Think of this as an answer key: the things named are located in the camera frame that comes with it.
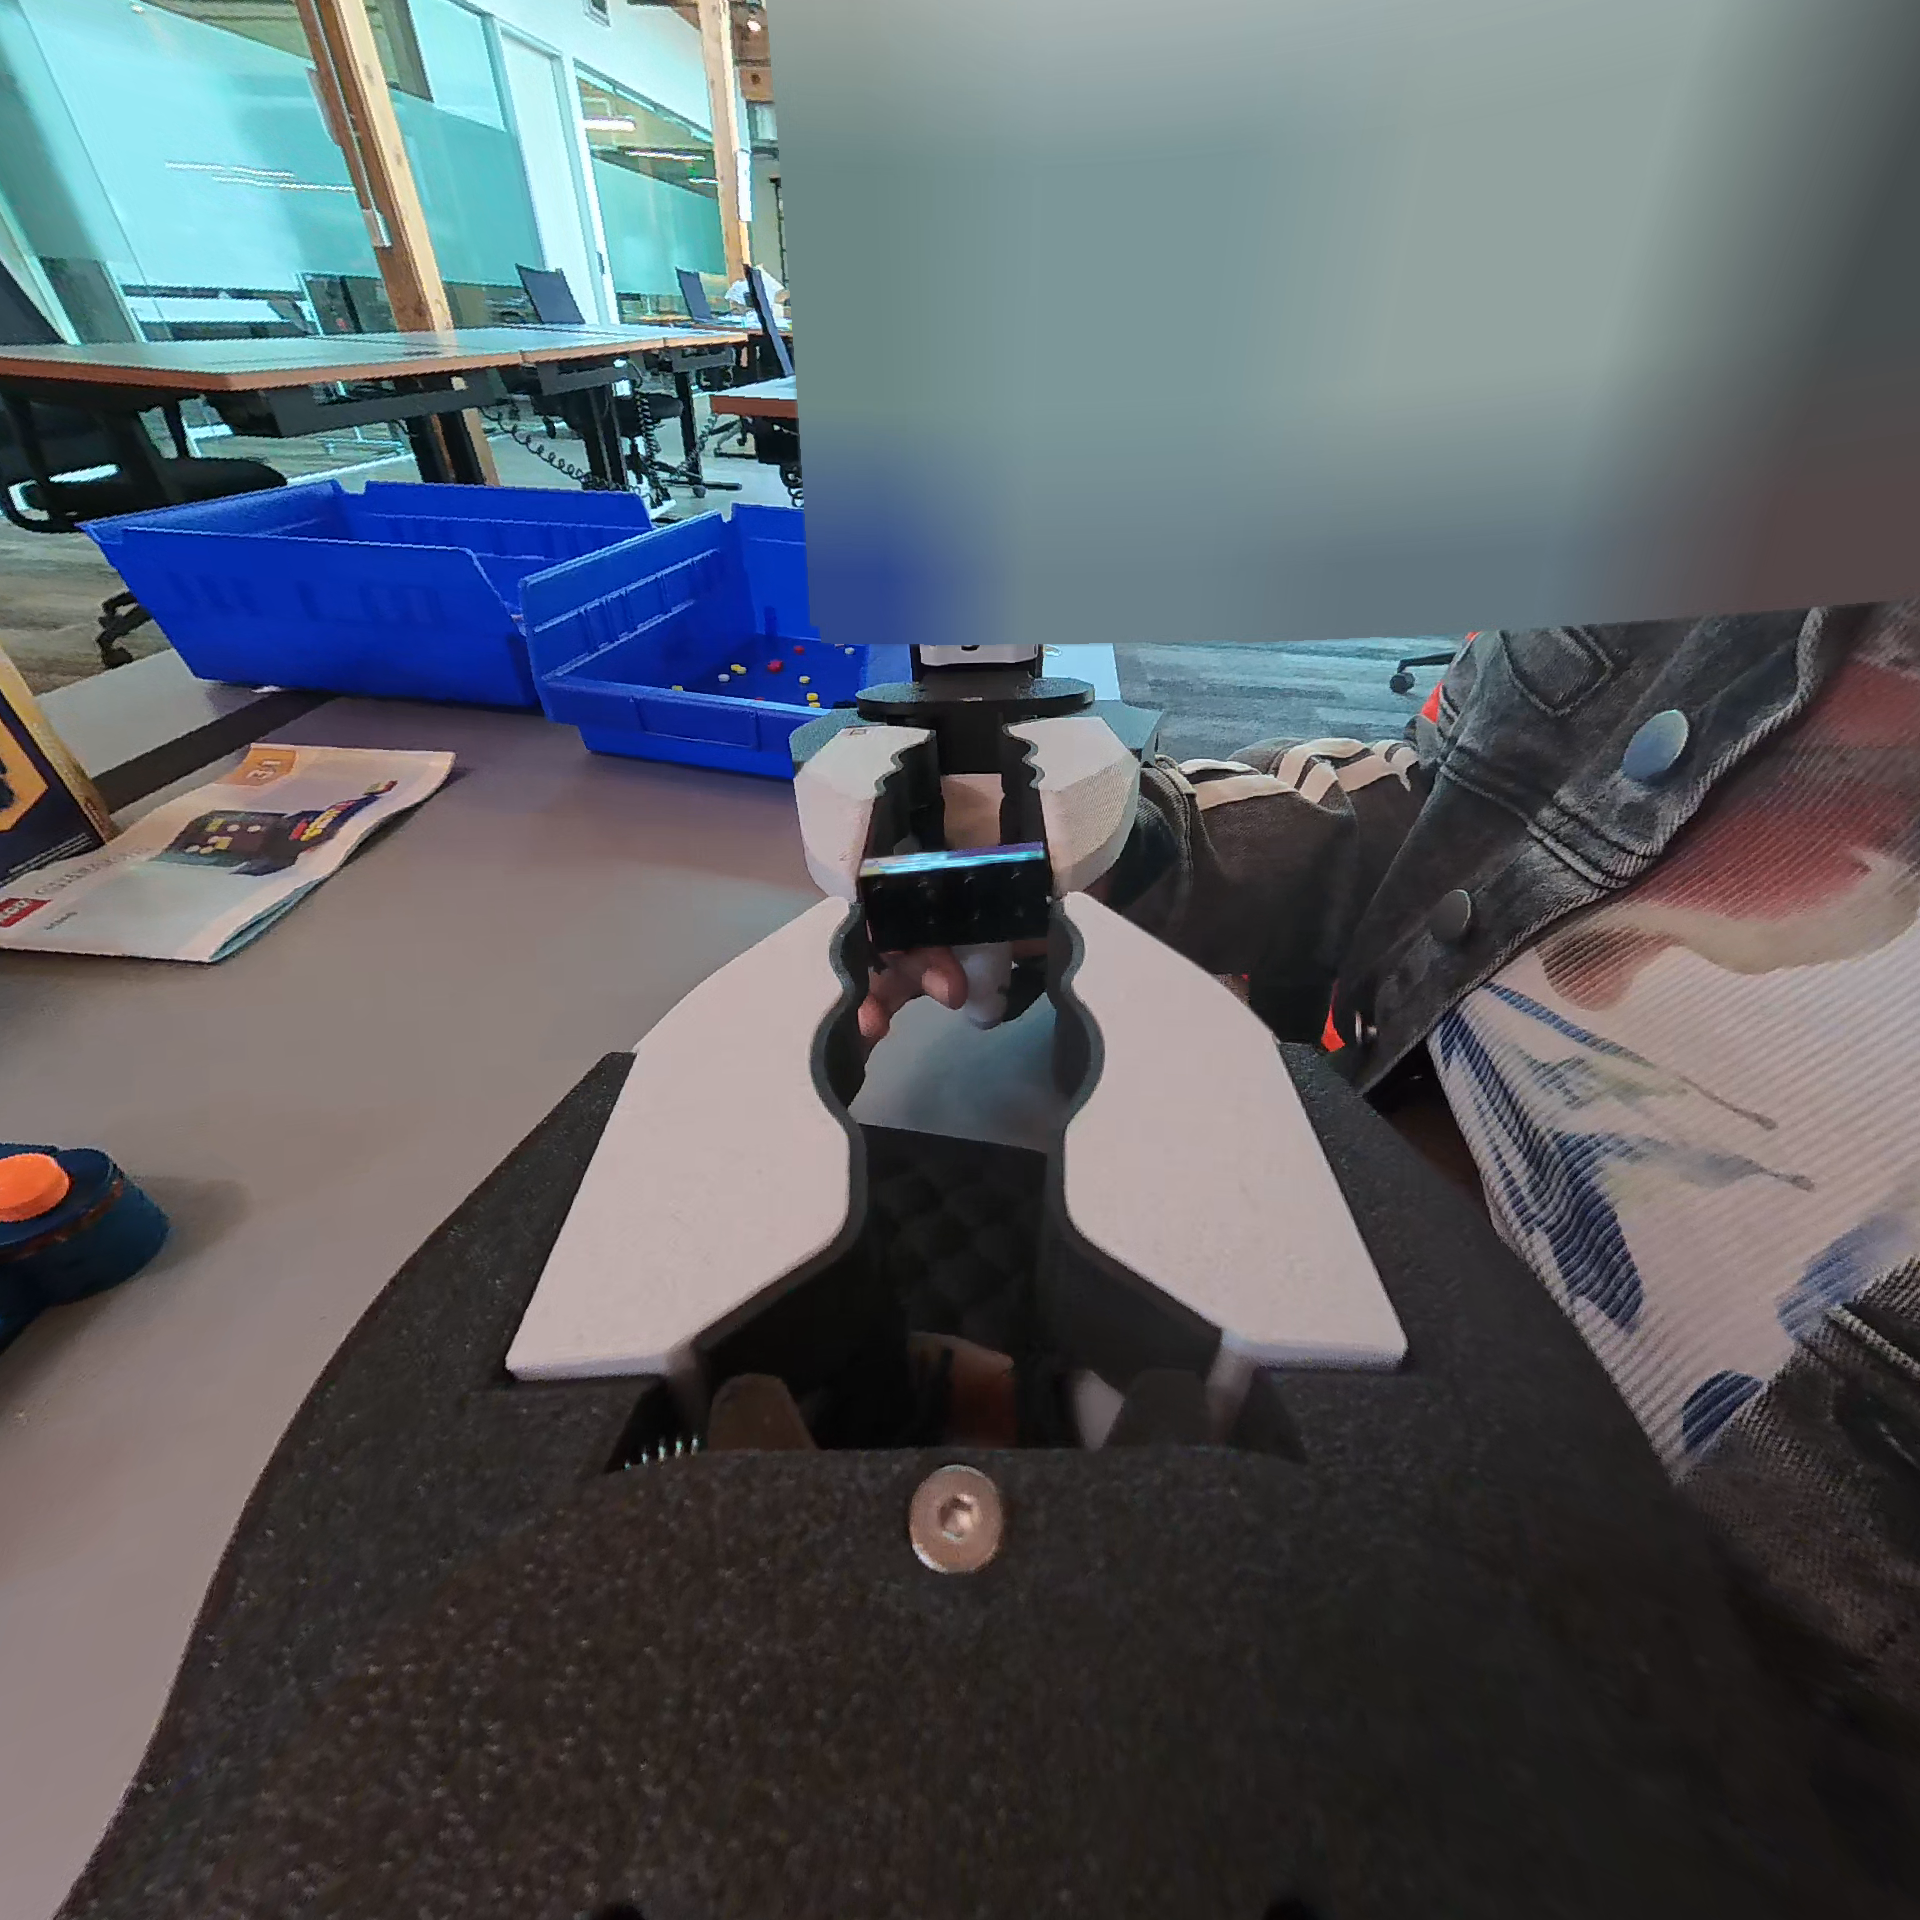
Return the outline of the scattered small colourful studs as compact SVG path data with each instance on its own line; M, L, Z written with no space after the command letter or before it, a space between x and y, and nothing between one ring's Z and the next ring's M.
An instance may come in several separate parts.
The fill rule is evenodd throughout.
M672 690L805 709L852 707L870 651L827 640L732 640L672 648L655 682Z

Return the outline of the black office chair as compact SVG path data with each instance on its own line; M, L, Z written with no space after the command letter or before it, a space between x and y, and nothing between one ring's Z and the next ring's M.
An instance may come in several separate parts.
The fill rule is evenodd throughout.
M285 486L267 464L195 455L176 400L160 405L174 453L130 400L85 412L53 391L5 391L3 408L3 510L21 532L75 535L96 518Z

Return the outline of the brick instruction booklet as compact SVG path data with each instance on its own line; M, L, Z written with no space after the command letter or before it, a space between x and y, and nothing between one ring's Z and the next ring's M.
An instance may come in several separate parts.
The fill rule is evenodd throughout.
M10 952L214 964L428 803L450 751L255 742L109 843L5 886Z

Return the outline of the wooden office desk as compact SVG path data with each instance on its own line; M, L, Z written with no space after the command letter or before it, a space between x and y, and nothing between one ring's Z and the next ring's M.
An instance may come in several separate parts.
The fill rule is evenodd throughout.
M675 360L754 338L754 326L647 322L7 344L5 415L44 499L53 496L56 470L29 413L37 403L103 420L112 461L146 474L162 506L181 506L191 494L183 461L158 453L141 419L179 400L251 400L276 439L294 440L334 424L397 422L424 482L496 486L480 413L517 388L563 400L635 375L645 358Z

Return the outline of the wooden pillar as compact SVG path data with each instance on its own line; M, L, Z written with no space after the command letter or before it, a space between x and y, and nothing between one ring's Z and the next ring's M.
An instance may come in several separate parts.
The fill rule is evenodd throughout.
M395 328L453 333L453 315L429 238L392 92L364 3L296 3L314 85L364 212Z

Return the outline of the person's right hand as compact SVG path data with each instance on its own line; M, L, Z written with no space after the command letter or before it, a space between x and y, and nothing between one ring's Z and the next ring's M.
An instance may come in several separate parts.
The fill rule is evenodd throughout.
M893 1019L912 1002L931 998L958 1012L968 1003L968 995L962 958L950 949L931 946L876 956L869 990L854 1015L860 1042L863 1048L880 1044Z

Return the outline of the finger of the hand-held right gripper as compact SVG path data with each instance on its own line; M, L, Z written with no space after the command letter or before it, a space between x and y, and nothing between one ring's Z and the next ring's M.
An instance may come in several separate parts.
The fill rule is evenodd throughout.
M799 726L790 741L806 870L858 898L870 856L942 846L942 764L923 726Z
M1108 720L1008 726L1008 840L1040 846L1052 898L1084 894L1136 824L1141 756Z

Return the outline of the small black Lego brick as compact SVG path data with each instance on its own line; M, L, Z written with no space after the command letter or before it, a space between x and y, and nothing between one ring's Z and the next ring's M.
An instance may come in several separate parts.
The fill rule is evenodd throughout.
M1048 855L1042 843L880 855L858 868L854 896L877 952L1035 942L1048 931Z

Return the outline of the brick set box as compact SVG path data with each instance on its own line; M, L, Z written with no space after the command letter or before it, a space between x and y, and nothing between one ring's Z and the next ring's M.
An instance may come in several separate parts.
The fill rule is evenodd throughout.
M114 835L103 795L3 655L3 894Z

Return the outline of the dark blue brick game console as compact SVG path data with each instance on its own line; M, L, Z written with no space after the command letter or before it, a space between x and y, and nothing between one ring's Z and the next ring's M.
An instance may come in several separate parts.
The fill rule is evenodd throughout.
M114 1290L171 1219L101 1148L3 1143L3 1346L44 1311Z

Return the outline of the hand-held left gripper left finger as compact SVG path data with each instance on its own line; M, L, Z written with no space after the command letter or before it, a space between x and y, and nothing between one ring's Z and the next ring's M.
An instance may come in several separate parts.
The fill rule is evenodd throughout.
M690 1375L847 1240L854 1150L823 1053L847 919L815 903L642 1036L507 1348L511 1378Z

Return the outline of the blue storage bin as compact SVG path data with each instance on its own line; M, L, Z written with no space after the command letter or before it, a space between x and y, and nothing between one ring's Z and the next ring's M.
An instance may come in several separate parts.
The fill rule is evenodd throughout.
M519 589L519 624L543 712L589 751L788 781L790 736L831 711L655 682L686 645L827 640L808 611L799 510L743 502L547 566ZM906 647L862 648L866 686L909 676Z
M202 682L530 711L522 583L651 526L635 494L314 480L85 535Z

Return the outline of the person's denim jacket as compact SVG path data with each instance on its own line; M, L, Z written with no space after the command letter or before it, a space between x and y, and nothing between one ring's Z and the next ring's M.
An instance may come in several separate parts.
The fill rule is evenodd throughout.
M1342 966L1335 1010L1356 1083L1381 1085L1418 1044L1430 1053L1434 1029L1478 986L1651 876L1716 787L1790 731L1882 621L1916 629L1916 600L1485 630L1471 698L1423 751L1429 798ZM1864 1837L1906 1845L1916 1336L1914 1259L1831 1307L1704 1455L1663 1462L1808 1706L1831 1808Z

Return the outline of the person's left hand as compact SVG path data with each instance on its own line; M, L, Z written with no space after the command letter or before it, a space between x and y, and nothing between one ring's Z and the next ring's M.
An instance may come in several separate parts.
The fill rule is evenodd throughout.
M1019 1440L1018 1362L959 1334L912 1333L914 1443L1012 1450Z

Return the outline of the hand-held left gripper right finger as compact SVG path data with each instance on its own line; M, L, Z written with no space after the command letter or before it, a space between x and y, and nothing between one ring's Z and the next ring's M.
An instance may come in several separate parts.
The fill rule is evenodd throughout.
M1060 903L1062 1307L1102 1373L1391 1371L1407 1336L1270 1031L1103 903Z

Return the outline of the black quilted wrist rest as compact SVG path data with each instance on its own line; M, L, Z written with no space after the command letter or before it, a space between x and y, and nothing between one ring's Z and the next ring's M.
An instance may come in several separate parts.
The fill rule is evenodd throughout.
M876 1251L906 1326L1021 1352L1035 1327L1042 1152L877 1124L862 1138Z

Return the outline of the person's patterned shirt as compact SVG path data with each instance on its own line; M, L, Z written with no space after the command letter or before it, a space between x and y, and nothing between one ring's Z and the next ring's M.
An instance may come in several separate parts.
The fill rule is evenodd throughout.
M1430 1032L1495 1222L1663 1462L1917 1251L1916 629Z

